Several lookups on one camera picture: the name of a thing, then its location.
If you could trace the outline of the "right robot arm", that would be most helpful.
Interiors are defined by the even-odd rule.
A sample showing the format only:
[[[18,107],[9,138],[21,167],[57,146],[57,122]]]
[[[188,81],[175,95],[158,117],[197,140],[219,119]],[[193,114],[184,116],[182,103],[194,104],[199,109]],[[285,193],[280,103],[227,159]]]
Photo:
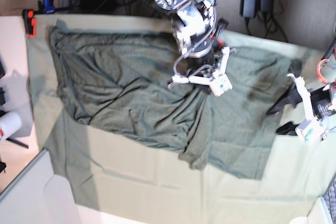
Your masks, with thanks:
[[[210,77],[214,72],[213,33],[216,0],[153,0],[170,18],[181,56],[173,66],[180,77]]]

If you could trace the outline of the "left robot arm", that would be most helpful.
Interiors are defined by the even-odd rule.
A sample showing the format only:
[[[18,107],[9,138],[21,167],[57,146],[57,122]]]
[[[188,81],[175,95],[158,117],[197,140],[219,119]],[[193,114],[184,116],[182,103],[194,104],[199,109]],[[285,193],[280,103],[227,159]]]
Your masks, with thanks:
[[[324,120],[327,121],[335,115],[335,81],[328,80],[322,73],[325,68],[335,70],[335,59],[331,57],[335,57],[335,41],[317,63],[317,79],[323,83],[323,86],[316,90],[308,90],[302,76],[287,74],[287,77],[293,81],[294,87],[289,88],[268,109],[266,115],[274,115],[288,104],[295,108],[301,103],[305,117],[300,124],[294,124],[291,121],[277,128],[277,135],[298,136],[308,142],[314,138],[322,140],[327,133],[335,130],[335,127],[330,128],[327,122],[324,123]]]

